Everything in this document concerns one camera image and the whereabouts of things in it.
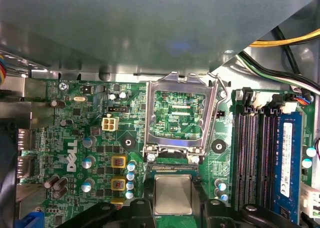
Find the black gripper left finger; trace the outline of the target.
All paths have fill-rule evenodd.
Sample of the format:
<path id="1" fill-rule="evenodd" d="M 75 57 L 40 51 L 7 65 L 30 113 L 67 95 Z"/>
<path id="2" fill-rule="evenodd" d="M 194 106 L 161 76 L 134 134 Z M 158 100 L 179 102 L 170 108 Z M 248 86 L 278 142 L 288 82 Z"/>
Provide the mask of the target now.
<path id="1" fill-rule="evenodd" d="M 152 228 L 154 218 L 149 200 L 137 198 L 122 208 L 100 202 L 59 225 L 60 228 Z"/>

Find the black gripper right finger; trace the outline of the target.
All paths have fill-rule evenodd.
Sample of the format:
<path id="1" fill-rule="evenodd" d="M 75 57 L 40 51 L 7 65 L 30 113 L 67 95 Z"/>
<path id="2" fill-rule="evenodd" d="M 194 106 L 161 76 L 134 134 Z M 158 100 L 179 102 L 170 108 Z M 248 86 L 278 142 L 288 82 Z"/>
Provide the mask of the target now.
<path id="1" fill-rule="evenodd" d="M 238 211 L 218 199 L 203 206 L 204 228 L 299 228 L 288 219 L 257 204 L 244 204 Z"/>

